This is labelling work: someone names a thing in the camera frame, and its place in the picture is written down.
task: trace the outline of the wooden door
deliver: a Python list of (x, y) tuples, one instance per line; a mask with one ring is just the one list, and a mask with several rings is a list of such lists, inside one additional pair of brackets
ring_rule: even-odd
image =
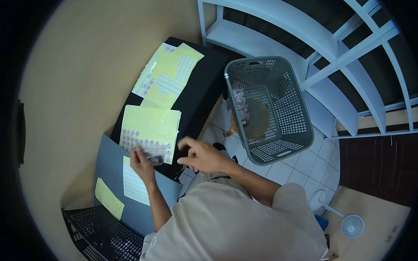
[(341, 185), (412, 206), (418, 189), (418, 134), (339, 142)]

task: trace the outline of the beige shirt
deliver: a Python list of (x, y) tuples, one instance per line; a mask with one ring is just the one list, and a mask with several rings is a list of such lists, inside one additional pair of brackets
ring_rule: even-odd
[(171, 212), (158, 232), (145, 237), (141, 260), (318, 261), (327, 252), (296, 183), (278, 189), (269, 208), (231, 179), (197, 182)]

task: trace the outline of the black tablecloth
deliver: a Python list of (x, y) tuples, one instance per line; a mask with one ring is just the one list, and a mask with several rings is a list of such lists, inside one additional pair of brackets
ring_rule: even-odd
[[(172, 107), (173, 110), (181, 111), (180, 126), (178, 127), (180, 132), (177, 136), (177, 141), (184, 136), (190, 136), (196, 139), (219, 96), (222, 92), (226, 93), (227, 84), (224, 78), (224, 69), (229, 62), (229, 58), (215, 50), (173, 37), (168, 38), (166, 43), (172, 46), (179, 46), (181, 43), (186, 43), (205, 55), (196, 64), (186, 87)], [(129, 93), (110, 137), (117, 144), (119, 144), (120, 140), (125, 106), (140, 105), (142, 100), (143, 98), (138, 95)], [(176, 146), (173, 164), (162, 164), (155, 169), (168, 178), (175, 179), (181, 170), (181, 166), (177, 164), (177, 159), (186, 155), (187, 149), (180, 152)]]

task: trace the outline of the gray laundry basket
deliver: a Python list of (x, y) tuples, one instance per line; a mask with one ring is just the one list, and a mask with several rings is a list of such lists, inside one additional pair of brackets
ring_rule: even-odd
[[(238, 134), (251, 162), (264, 166), (312, 145), (314, 134), (295, 74), (282, 57), (234, 60), (225, 78)], [(233, 88), (242, 88), (249, 120), (243, 125)]]

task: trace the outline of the yellow wall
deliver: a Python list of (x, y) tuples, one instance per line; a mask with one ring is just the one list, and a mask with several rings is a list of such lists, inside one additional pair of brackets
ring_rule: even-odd
[[(215, 7), (205, 6), (209, 26)], [(100, 138), (155, 49), (169, 36), (201, 42), (196, 0), (67, 0), (26, 65), (22, 188), (34, 221), (60, 260), (83, 260), (60, 212), (93, 191)]]
[[(331, 207), (345, 215), (357, 214), (365, 223), (362, 235), (348, 239), (341, 233), (341, 217), (326, 211), (322, 216), (329, 220), (325, 233), (330, 235), (328, 255), (336, 253), (338, 261), (380, 261), (395, 242), (408, 216), (409, 207), (340, 186)], [(384, 237), (393, 236), (389, 243)]]

